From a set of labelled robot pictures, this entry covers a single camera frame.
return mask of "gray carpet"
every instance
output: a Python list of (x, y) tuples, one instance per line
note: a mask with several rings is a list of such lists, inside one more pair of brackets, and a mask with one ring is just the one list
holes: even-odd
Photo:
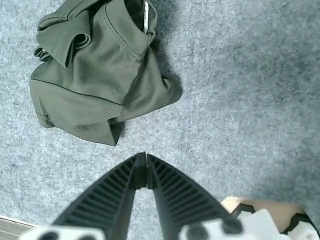
[[(37, 122), (28, 87), (36, 24), (62, 1), (0, 0), (0, 215), (49, 224), (102, 174), (146, 151), (218, 200), (299, 203), (320, 227), (319, 0), (153, 0), (160, 65), (183, 96), (128, 121), (116, 147)], [(160, 224), (142, 190), (128, 239), (151, 238), (161, 238)]]

